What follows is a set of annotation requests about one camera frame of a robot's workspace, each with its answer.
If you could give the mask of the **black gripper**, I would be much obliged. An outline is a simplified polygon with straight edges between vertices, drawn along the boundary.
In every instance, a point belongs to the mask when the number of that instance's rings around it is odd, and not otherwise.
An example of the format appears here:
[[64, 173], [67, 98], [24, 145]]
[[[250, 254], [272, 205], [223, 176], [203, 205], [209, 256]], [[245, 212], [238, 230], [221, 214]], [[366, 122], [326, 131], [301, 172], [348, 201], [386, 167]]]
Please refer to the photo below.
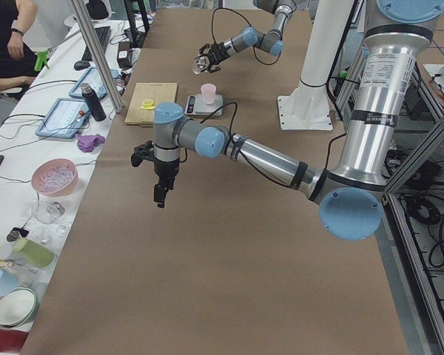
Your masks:
[[156, 159], [154, 172], [158, 176], [158, 182], [154, 186], [153, 200], [158, 208], [165, 207], [167, 190], [174, 189], [174, 182], [179, 173], [180, 160], [162, 161]]
[[209, 74], [220, 71], [221, 67], [219, 66], [219, 64], [228, 58], [227, 51], [222, 42], [214, 42], [213, 44], [207, 43], [203, 45], [199, 49], [198, 56], [209, 58], [210, 65], [204, 70], [204, 72], [207, 72]]

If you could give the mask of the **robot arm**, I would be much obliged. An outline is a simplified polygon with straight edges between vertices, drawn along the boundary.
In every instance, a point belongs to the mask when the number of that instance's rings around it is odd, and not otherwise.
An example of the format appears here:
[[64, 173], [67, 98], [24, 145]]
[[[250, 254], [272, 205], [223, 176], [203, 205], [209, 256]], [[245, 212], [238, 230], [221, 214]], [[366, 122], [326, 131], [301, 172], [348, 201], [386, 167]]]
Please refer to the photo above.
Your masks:
[[349, 120], [340, 161], [317, 170], [224, 126], [208, 126], [184, 115], [178, 104], [155, 108], [152, 161], [158, 183], [154, 200], [163, 207], [174, 187], [180, 150], [206, 158], [244, 160], [272, 182], [303, 192], [319, 206], [325, 229], [343, 240], [376, 232], [385, 188], [381, 170], [397, 125], [417, 55], [429, 46], [444, 1], [373, 1], [365, 45], [369, 50]]
[[221, 63], [232, 56], [251, 48], [254, 52], [262, 51], [279, 58], [283, 51], [283, 32], [293, 14], [297, 11], [299, 1], [254, 1], [259, 10], [274, 16], [272, 27], [264, 33], [248, 23], [238, 34], [225, 41], [203, 45], [195, 57], [192, 70], [197, 74], [214, 73], [221, 69]]

